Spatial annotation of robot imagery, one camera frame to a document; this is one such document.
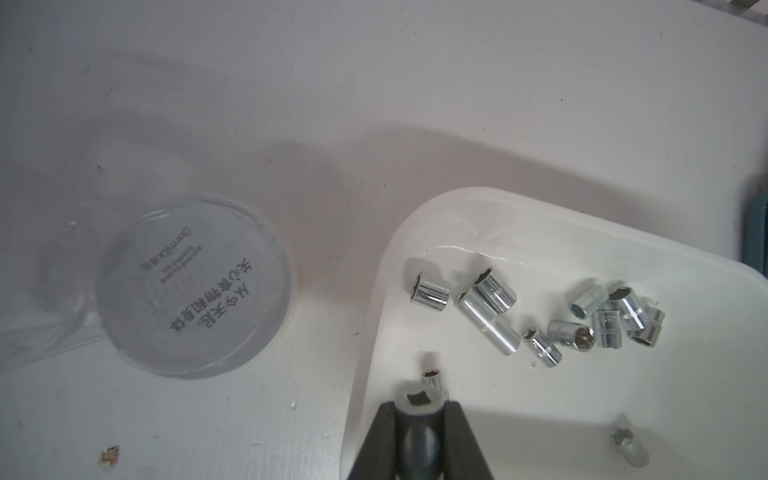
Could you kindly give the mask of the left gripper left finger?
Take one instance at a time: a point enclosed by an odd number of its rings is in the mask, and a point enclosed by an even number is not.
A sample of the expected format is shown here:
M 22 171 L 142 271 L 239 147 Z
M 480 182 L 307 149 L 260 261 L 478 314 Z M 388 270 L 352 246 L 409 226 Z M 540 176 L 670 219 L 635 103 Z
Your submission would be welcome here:
M 348 480 L 394 480 L 397 463 L 397 409 L 382 403 L 374 416 Z

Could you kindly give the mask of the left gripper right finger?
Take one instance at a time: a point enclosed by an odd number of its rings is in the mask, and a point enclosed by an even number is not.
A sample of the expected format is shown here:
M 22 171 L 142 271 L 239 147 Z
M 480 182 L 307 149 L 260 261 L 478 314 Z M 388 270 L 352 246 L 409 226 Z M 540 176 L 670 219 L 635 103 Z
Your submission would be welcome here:
M 442 470 L 447 480 L 493 480 L 465 412 L 457 401 L 444 405 Z

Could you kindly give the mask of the long silver socket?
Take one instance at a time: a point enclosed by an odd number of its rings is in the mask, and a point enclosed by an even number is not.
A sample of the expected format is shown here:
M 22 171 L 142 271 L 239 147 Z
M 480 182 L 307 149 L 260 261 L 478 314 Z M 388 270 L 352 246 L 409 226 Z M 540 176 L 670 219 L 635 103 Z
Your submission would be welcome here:
M 460 292 L 454 305 L 502 355 L 509 356 L 518 351 L 521 336 L 473 287 Z
M 446 397 L 429 381 L 404 383 L 394 396 L 396 468 L 400 479 L 438 479 L 443 472 Z

